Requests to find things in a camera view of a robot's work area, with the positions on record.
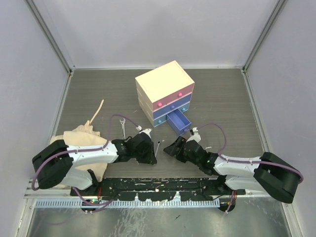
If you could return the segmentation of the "silver ratchet combination wrench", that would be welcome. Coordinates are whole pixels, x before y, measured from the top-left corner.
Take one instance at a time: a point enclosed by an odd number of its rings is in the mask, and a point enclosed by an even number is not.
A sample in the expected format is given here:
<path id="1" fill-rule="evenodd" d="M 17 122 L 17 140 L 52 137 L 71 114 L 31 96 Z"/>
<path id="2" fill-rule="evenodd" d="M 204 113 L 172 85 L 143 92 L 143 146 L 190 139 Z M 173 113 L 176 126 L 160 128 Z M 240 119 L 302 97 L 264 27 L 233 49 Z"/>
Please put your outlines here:
<path id="1" fill-rule="evenodd" d="M 156 145 L 156 150 L 155 150 L 155 157 L 156 157 L 156 158 L 157 158 L 157 156 L 158 156 L 158 151 L 159 151 L 160 144 L 161 144 L 161 141 L 158 141 L 158 142 L 157 142 L 157 145 Z"/>

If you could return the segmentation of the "small purple drawer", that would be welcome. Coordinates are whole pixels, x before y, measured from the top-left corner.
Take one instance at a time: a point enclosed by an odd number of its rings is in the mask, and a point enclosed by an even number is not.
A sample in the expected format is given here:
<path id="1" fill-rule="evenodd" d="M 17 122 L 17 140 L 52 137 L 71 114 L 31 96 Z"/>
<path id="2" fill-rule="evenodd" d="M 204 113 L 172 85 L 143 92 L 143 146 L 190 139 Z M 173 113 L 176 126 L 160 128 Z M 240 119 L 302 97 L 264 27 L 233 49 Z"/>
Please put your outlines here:
<path id="1" fill-rule="evenodd" d="M 176 109 L 166 115 L 166 121 L 170 127 L 175 131 L 177 136 L 180 136 L 190 130 L 191 122 L 182 113 L 180 109 Z"/>

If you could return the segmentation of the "light blue drawer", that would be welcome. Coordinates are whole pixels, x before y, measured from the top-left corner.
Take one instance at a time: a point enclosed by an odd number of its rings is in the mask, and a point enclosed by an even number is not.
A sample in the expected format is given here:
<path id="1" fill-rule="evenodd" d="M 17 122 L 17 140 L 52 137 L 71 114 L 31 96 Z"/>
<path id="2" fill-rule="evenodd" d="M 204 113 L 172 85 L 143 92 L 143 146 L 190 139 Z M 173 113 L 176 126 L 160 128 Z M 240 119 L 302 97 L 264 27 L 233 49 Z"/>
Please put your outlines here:
<path id="1" fill-rule="evenodd" d="M 161 116 L 161 117 L 155 119 L 155 120 L 154 120 L 154 127 L 157 127 L 157 126 L 163 124 L 164 122 L 166 122 L 166 115 Z"/>
<path id="2" fill-rule="evenodd" d="M 179 111 L 181 111 L 182 113 L 184 113 L 184 112 L 186 112 L 186 111 L 189 109 L 189 107 L 190 107 L 190 103 L 187 103 L 187 104 L 185 104 L 185 105 L 179 107 L 178 109 L 179 109 Z"/>

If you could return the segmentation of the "silver end wrench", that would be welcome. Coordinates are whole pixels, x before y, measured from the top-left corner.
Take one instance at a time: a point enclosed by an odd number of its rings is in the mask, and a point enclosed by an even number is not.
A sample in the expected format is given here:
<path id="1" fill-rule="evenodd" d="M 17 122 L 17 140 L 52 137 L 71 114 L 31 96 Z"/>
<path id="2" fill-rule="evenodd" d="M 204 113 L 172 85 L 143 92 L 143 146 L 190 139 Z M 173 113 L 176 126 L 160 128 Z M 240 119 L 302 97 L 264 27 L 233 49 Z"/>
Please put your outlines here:
<path id="1" fill-rule="evenodd" d="M 121 123 L 122 138 L 123 138 L 123 140 L 125 140 L 126 139 L 126 133 L 125 133 L 125 122 L 126 122 L 126 120 L 125 120 L 125 118 L 122 118 L 119 121 Z"/>

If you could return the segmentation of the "wide purple drawer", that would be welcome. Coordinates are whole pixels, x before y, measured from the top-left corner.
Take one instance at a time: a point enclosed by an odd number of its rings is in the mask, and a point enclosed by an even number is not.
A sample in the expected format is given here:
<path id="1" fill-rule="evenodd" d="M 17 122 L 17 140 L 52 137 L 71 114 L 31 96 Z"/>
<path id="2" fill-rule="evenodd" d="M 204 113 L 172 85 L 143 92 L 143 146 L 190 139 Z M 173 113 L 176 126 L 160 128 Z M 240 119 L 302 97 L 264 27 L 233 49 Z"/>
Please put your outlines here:
<path id="1" fill-rule="evenodd" d="M 165 114 L 172 112 L 173 110 L 180 108 L 181 106 L 190 102 L 192 94 L 189 94 L 179 100 L 174 101 L 171 104 L 168 104 L 156 111 L 153 112 L 153 119 L 157 119 Z"/>

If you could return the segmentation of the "large pink drawer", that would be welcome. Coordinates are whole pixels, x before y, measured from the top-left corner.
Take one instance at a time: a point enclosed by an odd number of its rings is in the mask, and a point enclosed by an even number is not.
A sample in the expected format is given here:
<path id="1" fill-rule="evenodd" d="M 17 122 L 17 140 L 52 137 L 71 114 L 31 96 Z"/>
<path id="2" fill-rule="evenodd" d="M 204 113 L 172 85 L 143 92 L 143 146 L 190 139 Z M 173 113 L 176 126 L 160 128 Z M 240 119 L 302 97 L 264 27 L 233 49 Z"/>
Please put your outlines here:
<path id="1" fill-rule="evenodd" d="M 178 99 L 180 99 L 180 98 L 192 93 L 193 89 L 194 89 L 194 85 L 195 84 L 192 83 L 192 84 L 190 84 L 190 85 L 188 85 L 188 86 L 186 86 L 184 88 L 181 88 L 181 89 L 177 90 L 176 92 L 171 93 L 169 95 L 169 97 L 168 97 L 168 100 L 169 101 L 178 100 Z"/>

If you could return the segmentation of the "cream drawer cabinet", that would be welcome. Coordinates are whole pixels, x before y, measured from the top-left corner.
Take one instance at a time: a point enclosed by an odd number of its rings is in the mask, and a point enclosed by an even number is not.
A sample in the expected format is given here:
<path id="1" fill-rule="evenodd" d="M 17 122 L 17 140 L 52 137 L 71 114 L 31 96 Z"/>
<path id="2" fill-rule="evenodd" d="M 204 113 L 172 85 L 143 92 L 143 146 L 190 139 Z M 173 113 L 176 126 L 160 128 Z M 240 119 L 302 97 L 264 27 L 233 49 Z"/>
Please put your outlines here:
<path id="1" fill-rule="evenodd" d="M 137 76 L 135 83 L 139 105 L 152 126 L 154 126 L 153 102 L 166 100 L 168 104 L 171 104 L 176 101 L 168 100 L 171 93 L 195 82 L 174 60 Z"/>

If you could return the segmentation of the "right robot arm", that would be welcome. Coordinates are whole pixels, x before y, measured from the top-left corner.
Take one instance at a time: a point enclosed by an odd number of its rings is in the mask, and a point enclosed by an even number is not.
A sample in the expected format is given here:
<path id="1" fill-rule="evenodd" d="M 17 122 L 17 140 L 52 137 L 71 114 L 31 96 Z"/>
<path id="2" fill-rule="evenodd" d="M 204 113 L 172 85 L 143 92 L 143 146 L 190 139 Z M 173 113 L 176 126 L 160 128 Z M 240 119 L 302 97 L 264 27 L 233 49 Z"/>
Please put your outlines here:
<path id="1" fill-rule="evenodd" d="M 283 203 L 292 203 L 302 174 L 270 152 L 254 158 L 235 158 L 206 151 L 196 140 L 179 136 L 164 152 L 180 162 L 190 162 L 207 175 L 217 175 L 217 190 L 266 192 Z"/>

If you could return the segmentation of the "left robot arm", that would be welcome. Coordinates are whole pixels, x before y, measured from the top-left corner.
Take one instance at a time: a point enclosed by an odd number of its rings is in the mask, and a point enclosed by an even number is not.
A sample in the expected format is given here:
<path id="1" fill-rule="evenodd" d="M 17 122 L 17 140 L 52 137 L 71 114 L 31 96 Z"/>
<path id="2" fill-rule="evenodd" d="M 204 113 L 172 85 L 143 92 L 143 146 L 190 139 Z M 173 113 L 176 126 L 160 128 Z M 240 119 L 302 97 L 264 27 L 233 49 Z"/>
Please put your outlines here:
<path id="1" fill-rule="evenodd" d="M 154 143 L 149 134 L 142 131 L 134 137 L 115 139 L 102 146 L 72 146 L 57 140 L 33 157 L 35 176 L 32 190 L 44 190 L 63 184 L 92 196 L 99 190 L 96 176 L 91 169 L 79 170 L 79 166 L 127 162 L 132 158 L 138 163 L 157 163 Z"/>

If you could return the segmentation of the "small pink drawer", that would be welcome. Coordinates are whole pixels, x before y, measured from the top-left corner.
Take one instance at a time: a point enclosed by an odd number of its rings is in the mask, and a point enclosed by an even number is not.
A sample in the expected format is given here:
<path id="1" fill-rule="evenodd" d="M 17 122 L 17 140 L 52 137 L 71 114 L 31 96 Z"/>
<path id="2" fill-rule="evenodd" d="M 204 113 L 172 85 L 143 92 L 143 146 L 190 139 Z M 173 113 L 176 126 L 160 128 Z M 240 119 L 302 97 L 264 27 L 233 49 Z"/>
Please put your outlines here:
<path id="1" fill-rule="evenodd" d="M 158 100 L 153 102 L 153 111 L 159 110 L 168 104 L 166 100 Z"/>

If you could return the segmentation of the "beige cloth bag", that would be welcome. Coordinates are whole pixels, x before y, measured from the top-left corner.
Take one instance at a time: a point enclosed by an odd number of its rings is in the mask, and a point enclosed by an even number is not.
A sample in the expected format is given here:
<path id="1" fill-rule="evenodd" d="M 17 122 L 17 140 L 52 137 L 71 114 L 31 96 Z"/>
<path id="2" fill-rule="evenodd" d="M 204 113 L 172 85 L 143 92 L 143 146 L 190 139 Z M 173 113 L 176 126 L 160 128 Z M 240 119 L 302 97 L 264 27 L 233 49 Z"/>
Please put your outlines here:
<path id="1" fill-rule="evenodd" d="M 92 122 L 102 108 L 104 101 L 101 101 L 99 108 L 90 120 L 87 120 L 84 125 L 79 125 L 77 128 L 71 131 L 64 131 L 62 135 L 52 136 L 50 143 L 56 140 L 64 140 L 66 145 L 72 146 L 102 146 L 107 140 L 100 136 L 99 131 L 93 130 Z M 92 170 L 98 182 L 101 182 L 105 170 L 108 164 L 106 162 L 86 164 L 81 166 L 76 166 L 70 170 L 67 176 L 62 180 L 61 184 L 64 186 L 76 187 L 80 190 L 88 188 L 87 177 L 91 175 L 88 170 Z"/>

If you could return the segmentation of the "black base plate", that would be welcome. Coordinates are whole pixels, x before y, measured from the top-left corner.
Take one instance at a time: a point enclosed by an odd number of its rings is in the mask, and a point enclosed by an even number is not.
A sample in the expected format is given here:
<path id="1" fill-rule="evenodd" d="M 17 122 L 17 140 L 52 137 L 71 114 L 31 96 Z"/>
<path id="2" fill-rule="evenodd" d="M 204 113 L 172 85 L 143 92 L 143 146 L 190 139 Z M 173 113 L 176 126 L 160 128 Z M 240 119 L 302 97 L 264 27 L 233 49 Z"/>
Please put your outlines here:
<path id="1" fill-rule="evenodd" d="M 85 197 L 121 201 L 170 201 L 177 194 L 180 201 L 206 201 L 232 192 L 224 178 L 105 178 L 96 187 L 79 190 Z"/>

